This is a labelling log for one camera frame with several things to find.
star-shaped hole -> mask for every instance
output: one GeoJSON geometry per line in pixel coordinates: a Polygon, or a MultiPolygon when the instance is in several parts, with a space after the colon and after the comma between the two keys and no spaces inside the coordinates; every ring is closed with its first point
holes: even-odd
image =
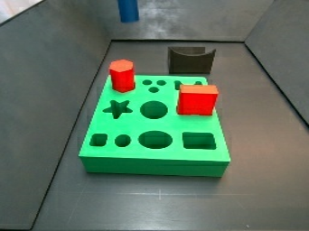
{"type": "Polygon", "coordinates": [[[103,110],[106,113],[112,113],[112,117],[118,119],[123,113],[131,113],[132,110],[128,108],[130,101],[126,100],[123,102],[118,102],[116,100],[111,100],[111,107],[103,110]]]}

gray wall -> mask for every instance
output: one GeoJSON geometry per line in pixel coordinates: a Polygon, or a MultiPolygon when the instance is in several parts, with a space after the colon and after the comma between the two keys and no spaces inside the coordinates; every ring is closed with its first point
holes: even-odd
{"type": "Polygon", "coordinates": [[[139,0],[140,21],[122,23],[118,1],[96,0],[88,18],[112,39],[243,42],[273,0],[139,0]]]}
{"type": "Polygon", "coordinates": [[[245,43],[309,124],[309,1],[277,0],[245,43]]]}
{"type": "Polygon", "coordinates": [[[75,0],[0,28],[0,228],[31,228],[108,44],[75,0]]]}

hole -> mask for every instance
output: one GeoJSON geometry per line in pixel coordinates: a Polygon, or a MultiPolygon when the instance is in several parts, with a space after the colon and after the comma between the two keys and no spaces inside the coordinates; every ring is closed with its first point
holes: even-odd
{"type": "Polygon", "coordinates": [[[151,149],[166,148],[171,145],[172,138],[167,133],[150,131],[140,135],[139,143],[143,147],[151,149]]]}
{"type": "Polygon", "coordinates": [[[181,81],[175,81],[174,84],[175,84],[175,90],[179,90],[181,81]]]}
{"type": "Polygon", "coordinates": [[[214,135],[210,133],[183,133],[183,147],[187,149],[211,149],[217,148],[214,135]]]}
{"type": "Polygon", "coordinates": [[[148,101],[142,105],[140,113],[148,119],[159,119],[167,114],[167,106],[159,101],[148,101]]]}
{"type": "Polygon", "coordinates": [[[115,144],[120,148],[127,147],[130,145],[130,136],[126,134],[119,135],[115,139],[115,144]]]}
{"type": "Polygon", "coordinates": [[[112,117],[118,119],[123,113],[131,113],[131,109],[128,108],[130,101],[126,100],[123,102],[118,102],[116,100],[111,100],[111,107],[103,110],[106,113],[112,113],[112,117]]]}
{"type": "Polygon", "coordinates": [[[150,92],[156,93],[158,91],[159,91],[159,88],[156,88],[156,87],[150,88],[150,92]]]}
{"type": "Polygon", "coordinates": [[[91,139],[91,146],[103,147],[107,141],[107,134],[94,134],[91,139]]]}
{"type": "Polygon", "coordinates": [[[166,82],[164,82],[163,80],[158,80],[158,81],[156,81],[156,84],[158,84],[159,86],[164,86],[164,85],[166,85],[166,82]]]}
{"type": "Polygon", "coordinates": [[[151,85],[151,84],[152,84],[152,81],[147,79],[147,80],[144,80],[142,83],[143,83],[143,85],[151,85]]]}

red cube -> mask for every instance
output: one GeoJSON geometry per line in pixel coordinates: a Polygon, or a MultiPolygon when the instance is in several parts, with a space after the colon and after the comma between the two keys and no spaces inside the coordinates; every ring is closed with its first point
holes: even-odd
{"type": "Polygon", "coordinates": [[[217,103],[215,85],[181,85],[179,86],[179,115],[210,116],[217,103]]]}

square hole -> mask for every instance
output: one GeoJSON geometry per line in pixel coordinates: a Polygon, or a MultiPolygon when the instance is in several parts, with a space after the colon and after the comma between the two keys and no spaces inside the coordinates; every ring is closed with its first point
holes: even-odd
{"type": "Polygon", "coordinates": [[[94,134],[91,139],[91,146],[103,147],[107,141],[107,134],[94,134]]]}
{"type": "Polygon", "coordinates": [[[183,147],[186,149],[210,149],[217,148],[214,135],[210,133],[182,133],[183,147]]]}

